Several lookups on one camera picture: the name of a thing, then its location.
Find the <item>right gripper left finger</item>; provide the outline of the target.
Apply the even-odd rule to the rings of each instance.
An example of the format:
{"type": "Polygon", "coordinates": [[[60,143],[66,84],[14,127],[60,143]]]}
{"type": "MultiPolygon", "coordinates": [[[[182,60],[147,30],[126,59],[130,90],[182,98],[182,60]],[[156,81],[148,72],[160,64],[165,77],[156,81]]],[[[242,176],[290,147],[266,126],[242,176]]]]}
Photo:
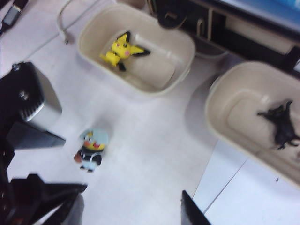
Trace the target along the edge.
{"type": "Polygon", "coordinates": [[[81,225],[83,220],[84,200],[81,194],[67,203],[63,209],[60,225],[81,225]]]}

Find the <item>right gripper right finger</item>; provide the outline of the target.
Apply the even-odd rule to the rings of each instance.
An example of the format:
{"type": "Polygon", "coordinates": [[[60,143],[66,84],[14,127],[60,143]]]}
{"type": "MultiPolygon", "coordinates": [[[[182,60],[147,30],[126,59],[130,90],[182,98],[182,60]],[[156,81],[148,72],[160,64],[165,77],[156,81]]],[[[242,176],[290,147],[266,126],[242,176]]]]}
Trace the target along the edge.
{"type": "Polygon", "coordinates": [[[181,195],[181,225],[211,225],[185,190],[181,195]]]}

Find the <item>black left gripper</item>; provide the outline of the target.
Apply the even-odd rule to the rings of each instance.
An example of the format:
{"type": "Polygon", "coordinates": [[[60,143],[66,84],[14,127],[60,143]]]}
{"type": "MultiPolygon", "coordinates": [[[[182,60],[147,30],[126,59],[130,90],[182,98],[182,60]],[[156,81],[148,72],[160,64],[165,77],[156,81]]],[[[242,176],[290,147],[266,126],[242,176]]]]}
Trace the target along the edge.
{"type": "Polygon", "coordinates": [[[8,180],[15,150],[63,146],[66,140],[21,121],[0,130],[0,223],[31,225],[87,188],[80,183],[45,183],[37,174],[8,180]]]}

